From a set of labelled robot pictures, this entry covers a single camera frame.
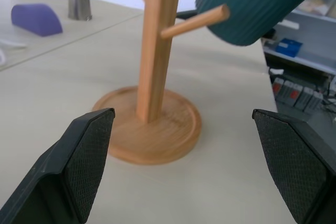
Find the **mug tree stand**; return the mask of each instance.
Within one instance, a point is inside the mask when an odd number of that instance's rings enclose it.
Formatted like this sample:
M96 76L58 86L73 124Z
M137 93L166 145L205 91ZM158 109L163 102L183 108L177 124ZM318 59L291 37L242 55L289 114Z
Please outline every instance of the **mug tree stand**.
M175 25L178 0L144 1L139 86L106 94L93 110L116 110L109 154L134 164L154 165L185 156L201 132L197 108L164 88L172 39L228 19L229 9L219 6Z

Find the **shelf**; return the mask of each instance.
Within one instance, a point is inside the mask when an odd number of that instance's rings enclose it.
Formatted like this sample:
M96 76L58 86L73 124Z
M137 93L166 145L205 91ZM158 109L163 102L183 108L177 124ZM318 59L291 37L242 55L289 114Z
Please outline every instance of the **shelf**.
M295 13L295 14L302 15L302 16L307 16L307 17L311 17L311 18L316 18L316 19L336 23L336 18L331 18L331 17L327 17L327 16L319 16L319 15L315 15L315 14L311 14L311 13L305 13L305 12L302 12L302 11L296 10L296 9L294 9L291 13Z
M286 59L292 62L296 62L298 64L314 68L325 73L336 75L336 61L332 59L328 59L325 57L321 57L318 55L314 55L309 52L300 51L296 57L290 57L279 52L276 52L273 48L264 46L264 52L280 57L282 59Z

